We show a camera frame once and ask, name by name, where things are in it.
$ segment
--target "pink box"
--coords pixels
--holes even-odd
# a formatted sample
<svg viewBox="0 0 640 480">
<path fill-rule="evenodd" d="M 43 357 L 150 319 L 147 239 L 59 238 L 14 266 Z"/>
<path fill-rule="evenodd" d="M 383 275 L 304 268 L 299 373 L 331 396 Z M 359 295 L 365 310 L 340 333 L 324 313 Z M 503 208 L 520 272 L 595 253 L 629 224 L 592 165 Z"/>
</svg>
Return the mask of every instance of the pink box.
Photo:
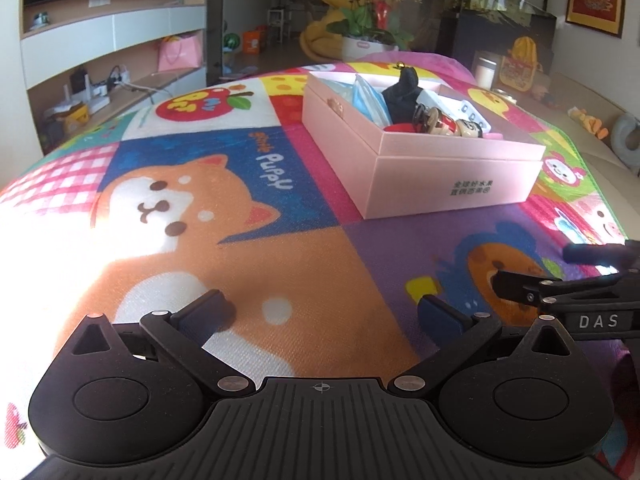
<svg viewBox="0 0 640 480">
<path fill-rule="evenodd" d="M 398 81 L 363 77 L 375 88 Z M 363 218 L 524 202 L 540 174 L 545 147 L 485 107 L 476 105 L 504 140 L 387 133 L 321 79 L 353 83 L 355 74 L 312 72 L 302 122 Z M 420 86 L 465 98 L 439 83 Z"/>
</svg>

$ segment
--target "ribbed black surface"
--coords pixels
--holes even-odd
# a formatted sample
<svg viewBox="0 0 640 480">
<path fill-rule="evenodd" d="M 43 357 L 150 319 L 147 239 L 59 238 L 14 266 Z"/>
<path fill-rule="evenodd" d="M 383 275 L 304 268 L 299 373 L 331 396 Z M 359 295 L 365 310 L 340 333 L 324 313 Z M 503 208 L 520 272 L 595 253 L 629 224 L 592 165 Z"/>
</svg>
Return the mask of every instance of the ribbed black surface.
<svg viewBox="0 0 640 480">
<path fill-rule="evenodd" d="M 323 383 L 329 389 L 315 388 Z M 27 478 L 611 480 L 615 476 L 591 458 L 549 468 L 493 462 L 451 438 L 428 404 L 393 397 L 373 379 L 268 379 L 251 397 L 220 401 L 202 430 L 168 455 L 115 468 L 90 468 L 52 457 Z"/>
</svg>

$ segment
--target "pink gift bag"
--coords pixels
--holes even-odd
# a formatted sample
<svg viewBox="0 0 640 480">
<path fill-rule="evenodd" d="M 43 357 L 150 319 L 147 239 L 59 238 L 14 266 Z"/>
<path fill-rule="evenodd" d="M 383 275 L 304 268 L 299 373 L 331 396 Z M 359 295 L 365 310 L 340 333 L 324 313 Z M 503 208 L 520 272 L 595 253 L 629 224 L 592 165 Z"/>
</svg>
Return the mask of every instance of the pink gift bag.
<svg viewBox="0 0 640 480">
<path fill-rule="evenodd" d="M 158 72 L 169 72 L 202 65 L 202 46 L 196 35 L 188 38 L 172 36 L 160 44 Z"/>
</svg>

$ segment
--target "colorful tablecloth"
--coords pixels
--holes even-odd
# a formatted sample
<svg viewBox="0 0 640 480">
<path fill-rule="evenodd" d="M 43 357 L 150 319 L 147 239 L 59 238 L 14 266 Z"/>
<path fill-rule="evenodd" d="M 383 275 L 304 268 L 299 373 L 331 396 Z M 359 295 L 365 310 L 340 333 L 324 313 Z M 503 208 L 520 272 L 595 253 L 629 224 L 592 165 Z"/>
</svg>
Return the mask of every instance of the colorful tablecloth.
<svg viewBox="0 0 640 480">
<path fill-rule="evenodd" d="M 135 322 L 219 288 L 235 311 L 204 348 L 258 384 L 266 375 L 386 381 L 442 339 L 417 308 L 421 295 L 527 325 L 534 309 L 493 293 L 498 269 L 596 275 L 565 264 L 561 248 L 623 234 L 570 140 L 427 68 L 421 78 L 547 146 L 527 202 L 363 221 L 301 123 L 303 88 L 313 70 L 398 75 L 385 63 L 310 66 L 173 98 L 74 138 L 10 184 L 0 195 L 0 478 L 42 459 L 29 398 L 87 313 Z M 456 184 L 461 201 L 487 186 Z M 619 342 L 582 346 L 618 410 L 598 456 L 631 478 L 638 387 L 628 355 Z"/>
</svg>

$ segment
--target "potted orchid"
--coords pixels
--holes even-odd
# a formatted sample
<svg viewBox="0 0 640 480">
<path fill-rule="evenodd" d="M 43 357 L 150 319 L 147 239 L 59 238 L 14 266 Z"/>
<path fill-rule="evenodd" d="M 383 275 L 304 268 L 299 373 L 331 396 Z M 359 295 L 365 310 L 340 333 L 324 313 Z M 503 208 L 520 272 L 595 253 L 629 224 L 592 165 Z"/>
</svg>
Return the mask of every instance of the potted orchid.
<svg viewBox="0 0 640 480">
<path fill-rule="evenodd" d="M 414 37 L 400 28 L 396 8 L 401 1 L 350 0 L 351 8 L 342 9 L 345 19 L 326 27 L 328 32 L 344 38 L 343 60 L 352 61 L 374 52 L 408 50 Z"/>
</svg>

